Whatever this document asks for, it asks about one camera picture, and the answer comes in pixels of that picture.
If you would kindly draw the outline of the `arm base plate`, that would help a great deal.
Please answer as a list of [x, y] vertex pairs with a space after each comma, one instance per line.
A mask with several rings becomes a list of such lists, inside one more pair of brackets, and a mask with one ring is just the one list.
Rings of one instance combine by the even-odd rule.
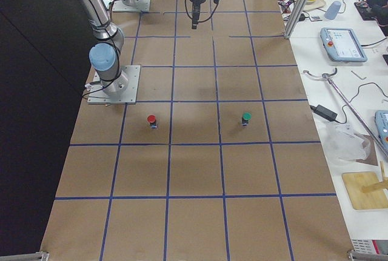
[[135, 104], [140, 78], [140, 65], [122, 65], [121, 75], [111, 85], [102, 90], [99, 75], [95, 72], [87, 95], [88, 104]]
[[151, 0], [114, 0], [113, 12], [147, 13]]

